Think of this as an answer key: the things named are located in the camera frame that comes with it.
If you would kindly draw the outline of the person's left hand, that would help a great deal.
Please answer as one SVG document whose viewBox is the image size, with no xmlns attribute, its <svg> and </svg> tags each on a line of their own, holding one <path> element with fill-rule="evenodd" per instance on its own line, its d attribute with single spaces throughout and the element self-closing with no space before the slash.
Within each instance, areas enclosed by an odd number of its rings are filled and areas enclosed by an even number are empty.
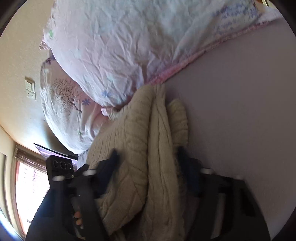
<svg viewBox="0 0 296 241">
<path fill-rule="evenodd" d="M 80 211 L 76 211 L 74 213 L 74 221 L 75 221 L 75 226 L 79 229 L 83 229 L 84 226 L 83 226 L 83 221 L 82 221 L 82 215 L 81 215 L 81 212 Z"/>
</svg>

